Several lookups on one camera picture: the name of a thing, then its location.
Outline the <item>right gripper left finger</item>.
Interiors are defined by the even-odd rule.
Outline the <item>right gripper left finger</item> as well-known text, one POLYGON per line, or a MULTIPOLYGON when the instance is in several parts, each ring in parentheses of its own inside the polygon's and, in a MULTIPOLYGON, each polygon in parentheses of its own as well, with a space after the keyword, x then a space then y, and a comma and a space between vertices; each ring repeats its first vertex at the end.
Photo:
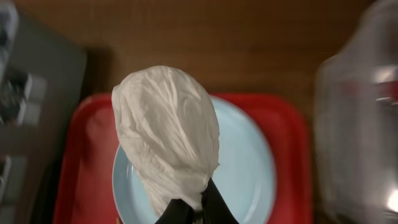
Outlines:
POLYGON ((155 224, 192 224, 193 209, 181 199, 172 199, 155 224))

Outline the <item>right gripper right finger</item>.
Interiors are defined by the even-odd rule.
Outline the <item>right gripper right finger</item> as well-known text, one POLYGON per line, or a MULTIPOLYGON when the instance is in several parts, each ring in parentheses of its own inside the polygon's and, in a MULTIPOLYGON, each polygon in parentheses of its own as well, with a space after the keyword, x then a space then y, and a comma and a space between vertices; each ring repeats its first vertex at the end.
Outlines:
POLYGON ((238 224, 212 179, 201 195, 204 224, 238 224))

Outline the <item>light blue plate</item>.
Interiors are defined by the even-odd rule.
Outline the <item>light blue plate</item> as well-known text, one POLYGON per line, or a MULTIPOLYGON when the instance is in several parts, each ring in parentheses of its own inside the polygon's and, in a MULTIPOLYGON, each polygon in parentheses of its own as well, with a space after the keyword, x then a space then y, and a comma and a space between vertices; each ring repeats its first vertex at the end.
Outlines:
MULTIPOLYGON (((211 100, 220 127, 220 164, 213 182, 239 223, 266 223, 277 187, 271 148, 247 113, 220 97, 211 100)), ((157 221, 143 184, 121 147, 114 158, 112 184, 123 223, 157 221)))

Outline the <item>white napkin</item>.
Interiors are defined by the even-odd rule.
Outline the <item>white napkin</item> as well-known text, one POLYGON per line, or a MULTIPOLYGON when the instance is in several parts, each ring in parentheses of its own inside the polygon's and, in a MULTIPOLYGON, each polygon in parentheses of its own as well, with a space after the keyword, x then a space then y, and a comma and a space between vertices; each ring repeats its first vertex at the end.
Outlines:
POLYGON ((156 215, 173 199, 195 211, 219 166, 220 129, 206 90, 177 68, 154 66, 113 88, 119 144, 156 215))

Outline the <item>grey dishwasher rack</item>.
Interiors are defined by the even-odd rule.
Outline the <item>grey dishwasher rack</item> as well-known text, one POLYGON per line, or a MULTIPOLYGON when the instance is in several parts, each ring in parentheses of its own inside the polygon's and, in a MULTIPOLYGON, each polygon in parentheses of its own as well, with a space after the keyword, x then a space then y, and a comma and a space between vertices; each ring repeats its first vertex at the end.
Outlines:
POLYGON ((87 54, 1 2, 1 222, 40 220, 78 104, 87 54))

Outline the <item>red plastic tray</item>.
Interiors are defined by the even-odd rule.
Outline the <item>red plastic tray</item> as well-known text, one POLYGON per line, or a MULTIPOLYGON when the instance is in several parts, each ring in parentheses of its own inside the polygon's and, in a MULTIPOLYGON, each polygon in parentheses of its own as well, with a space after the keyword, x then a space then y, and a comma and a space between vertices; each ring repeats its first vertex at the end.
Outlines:
MULTIPOLYGON (((220 93, 246 112, 270 144, 277 190, 269 223, 312 223, 308 133, 299 112, 278 96, 220 93)), ((116 223, 112 168, 118 146, 109 93, 85 99, 68 130, 54 223, 116 223)))

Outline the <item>clear plastic bin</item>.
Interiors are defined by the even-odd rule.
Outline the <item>clear plastic bin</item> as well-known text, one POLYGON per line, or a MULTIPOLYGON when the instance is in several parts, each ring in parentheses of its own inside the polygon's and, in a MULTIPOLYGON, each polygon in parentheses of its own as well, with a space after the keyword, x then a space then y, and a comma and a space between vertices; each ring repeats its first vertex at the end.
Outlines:
POLYGON ((374 2, 318 71, 323 206, 338 223, 397 222, 397 2, 374 2))

